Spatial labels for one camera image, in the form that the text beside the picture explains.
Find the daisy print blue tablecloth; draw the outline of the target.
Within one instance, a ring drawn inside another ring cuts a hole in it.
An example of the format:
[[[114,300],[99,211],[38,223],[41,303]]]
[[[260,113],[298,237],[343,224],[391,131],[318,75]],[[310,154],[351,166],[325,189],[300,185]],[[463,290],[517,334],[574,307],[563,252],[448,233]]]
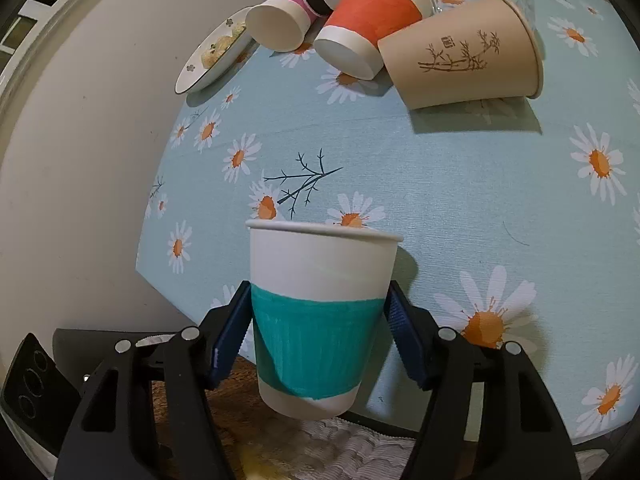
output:
[[[407,110],[311,44],[186,98],[138,272],[199,321],[250,274],[250,219],[397,233],[394,277],[473,342],[519,342],[576,441],[639,406],[639,50],[606,0],[534,0],[544,91]]]

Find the brown kraft paper cup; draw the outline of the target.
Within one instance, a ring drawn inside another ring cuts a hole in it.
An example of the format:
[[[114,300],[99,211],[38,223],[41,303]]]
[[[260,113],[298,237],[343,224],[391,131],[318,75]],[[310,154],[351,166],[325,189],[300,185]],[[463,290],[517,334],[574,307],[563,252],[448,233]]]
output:
[[[544,66],[510,0],[475,0],[382,38],[378,50],[410,110],[501,98],[535,99]]]

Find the white plate with snacks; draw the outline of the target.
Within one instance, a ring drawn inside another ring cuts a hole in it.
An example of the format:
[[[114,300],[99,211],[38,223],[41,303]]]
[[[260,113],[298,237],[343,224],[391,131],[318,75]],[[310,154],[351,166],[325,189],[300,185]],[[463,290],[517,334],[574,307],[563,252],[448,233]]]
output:
[[[236,11],[198,45],[175,83],[175,94],[198,92],[223,75],[243,53],[252,37],[246,30],[250,6]]]

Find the orange banded paper cup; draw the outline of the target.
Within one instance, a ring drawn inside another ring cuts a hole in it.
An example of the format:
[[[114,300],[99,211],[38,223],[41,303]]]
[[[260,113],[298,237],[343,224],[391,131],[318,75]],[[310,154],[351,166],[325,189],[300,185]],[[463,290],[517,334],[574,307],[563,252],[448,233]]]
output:
[[[380,40],[432,14],[431,0],[341,0],[314,50],[339,72],[371,80],[384,66]]]

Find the pink banded paper cup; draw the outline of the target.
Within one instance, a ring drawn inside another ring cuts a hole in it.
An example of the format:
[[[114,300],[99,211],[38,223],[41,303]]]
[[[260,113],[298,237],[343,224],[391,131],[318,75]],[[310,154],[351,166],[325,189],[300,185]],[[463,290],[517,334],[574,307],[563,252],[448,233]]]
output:
[[[245,25],[258,44],[290,52],[302,45],[317,18],[305,0],[265,0],[247,12]]]

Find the teal banded paper cup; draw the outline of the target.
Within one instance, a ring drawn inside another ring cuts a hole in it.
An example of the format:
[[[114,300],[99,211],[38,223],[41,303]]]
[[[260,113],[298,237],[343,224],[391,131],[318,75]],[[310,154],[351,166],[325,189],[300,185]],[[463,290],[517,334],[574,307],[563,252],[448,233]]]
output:
[[[354,404],[401,236],[247,221],[258,388],[276,412],[320,420]]]

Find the black smartphone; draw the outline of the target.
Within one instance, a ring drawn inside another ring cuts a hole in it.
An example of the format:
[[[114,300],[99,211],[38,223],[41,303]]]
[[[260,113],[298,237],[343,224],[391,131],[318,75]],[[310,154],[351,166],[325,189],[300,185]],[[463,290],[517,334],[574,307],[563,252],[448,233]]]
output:
[[[1,406],[6,414],[58,457],[79,403],[79,391],[58,370],[36,336],[28,333],[3,384]]]

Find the brown plush cushion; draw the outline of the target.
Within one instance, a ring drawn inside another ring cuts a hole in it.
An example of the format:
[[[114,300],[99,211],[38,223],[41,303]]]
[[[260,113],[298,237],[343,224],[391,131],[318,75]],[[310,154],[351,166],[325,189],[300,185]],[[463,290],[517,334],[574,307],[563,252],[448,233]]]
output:
[[[273,420],[274,413],[259,396],[255,365],[238,356],[230,376],[216,390],[206,390],[205,395],[235,478],[288,479],[277,466],[260,457],[257,449],[257,439],[265,435],[262,426]],[[180,479],[177,460],[172,456],[174,445],[163,382],[152,382],[152,399],[164,471],[169,478]]]

